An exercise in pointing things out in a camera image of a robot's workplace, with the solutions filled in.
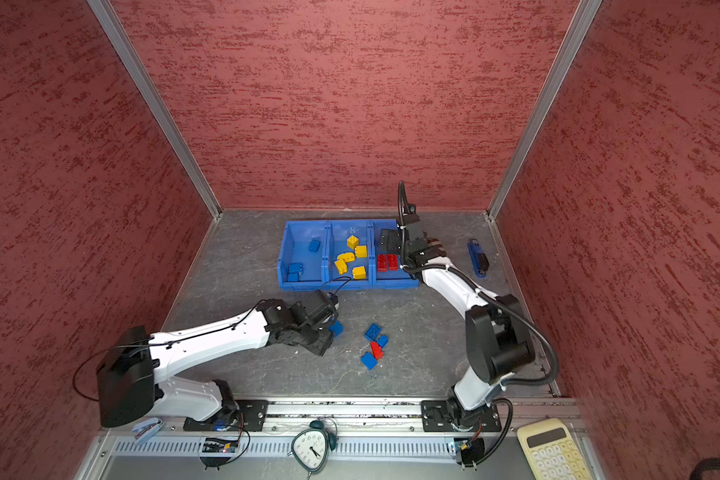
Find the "red lego brick long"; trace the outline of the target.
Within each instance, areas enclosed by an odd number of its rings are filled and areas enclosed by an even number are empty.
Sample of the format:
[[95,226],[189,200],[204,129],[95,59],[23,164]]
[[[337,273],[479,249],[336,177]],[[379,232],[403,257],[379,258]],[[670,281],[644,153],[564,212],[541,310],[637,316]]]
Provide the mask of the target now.
[[398,256],[394,254],[380,254],[376,259],[376,268],[379,273],[394,272],[399,269]]

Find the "blue lego brick pile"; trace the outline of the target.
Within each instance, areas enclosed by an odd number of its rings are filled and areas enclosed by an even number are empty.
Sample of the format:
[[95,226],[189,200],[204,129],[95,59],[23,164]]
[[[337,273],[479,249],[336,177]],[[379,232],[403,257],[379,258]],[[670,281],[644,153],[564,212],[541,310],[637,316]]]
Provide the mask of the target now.
[[336,321],[333,325],[329,327],[329,330],[335,335],[338,336],[343,332],[343,325]]

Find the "blue lego brick bottom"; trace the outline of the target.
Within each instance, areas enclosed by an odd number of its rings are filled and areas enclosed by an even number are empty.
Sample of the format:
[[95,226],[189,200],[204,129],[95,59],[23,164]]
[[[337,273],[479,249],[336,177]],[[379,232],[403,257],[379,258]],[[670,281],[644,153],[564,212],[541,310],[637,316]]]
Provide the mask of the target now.
[[361,357],[361,363],[368,369],[372,370],[377,366],[378,360],[373,356],[371,352],[365,352]]

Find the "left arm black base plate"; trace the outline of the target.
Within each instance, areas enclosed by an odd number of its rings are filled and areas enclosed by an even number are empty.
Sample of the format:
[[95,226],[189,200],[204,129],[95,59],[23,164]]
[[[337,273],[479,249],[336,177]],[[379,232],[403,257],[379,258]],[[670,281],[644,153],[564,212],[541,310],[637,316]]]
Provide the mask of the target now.
[[209,419],[196,421],[186,418],[183,430],[187,432],[260,432],[266,420],[267,400],[237,400],[237,408],[223,406]]

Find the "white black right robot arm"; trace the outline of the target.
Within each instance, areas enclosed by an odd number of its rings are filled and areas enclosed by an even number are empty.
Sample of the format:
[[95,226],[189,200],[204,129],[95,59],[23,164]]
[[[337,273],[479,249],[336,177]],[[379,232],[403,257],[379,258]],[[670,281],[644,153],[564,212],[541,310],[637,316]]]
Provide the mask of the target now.
[[511,385],[541,386],[560,370],[550,341],[522,313],[512,295],[499,296],[471,279],[433,239],[410,239],[404,227],[383,229],[380,252],[398,257],[399,268],[445,298],[464,320],[469,367],[451,387],[445,417],[467,430]]

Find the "blue lego brick studded long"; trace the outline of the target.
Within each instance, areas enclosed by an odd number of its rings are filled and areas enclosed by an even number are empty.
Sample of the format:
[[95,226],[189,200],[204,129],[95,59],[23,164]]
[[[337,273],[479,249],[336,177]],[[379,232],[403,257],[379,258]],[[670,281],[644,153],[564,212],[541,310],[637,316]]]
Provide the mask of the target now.
[[382,328],[379,325],[377,325],[376,323],[372,323],[369,326],[369,328],[366,330],[366,332],[364,333],[364,337],[369,342],[374,342],[381,335],[381,331],[382,331]]

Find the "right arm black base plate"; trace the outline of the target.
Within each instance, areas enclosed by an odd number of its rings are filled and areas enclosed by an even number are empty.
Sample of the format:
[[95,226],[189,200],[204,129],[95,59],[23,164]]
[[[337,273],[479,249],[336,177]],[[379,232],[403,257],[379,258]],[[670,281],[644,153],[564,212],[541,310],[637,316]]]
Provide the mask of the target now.
[[420,403],[425,432],[481,432],[494,433],[502,429],[498,409],[480,406],[465,410],[455,398],[424,400]]

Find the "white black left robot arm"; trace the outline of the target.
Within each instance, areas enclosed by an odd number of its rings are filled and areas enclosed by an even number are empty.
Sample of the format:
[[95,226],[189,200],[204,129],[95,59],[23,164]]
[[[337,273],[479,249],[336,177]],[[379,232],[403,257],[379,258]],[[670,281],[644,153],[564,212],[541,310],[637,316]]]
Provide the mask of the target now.
[[262,299],[237,316],[189,329],[149,334],[132,327],[95,354],[99,422],[112,429],[149,416],[199,424],[233,418],[238,406],[226,382],[189,380],[182,372],[272,345],[322,356],[333,342],[330,328],[338,317],[337,295],[317,290],[292,304]]

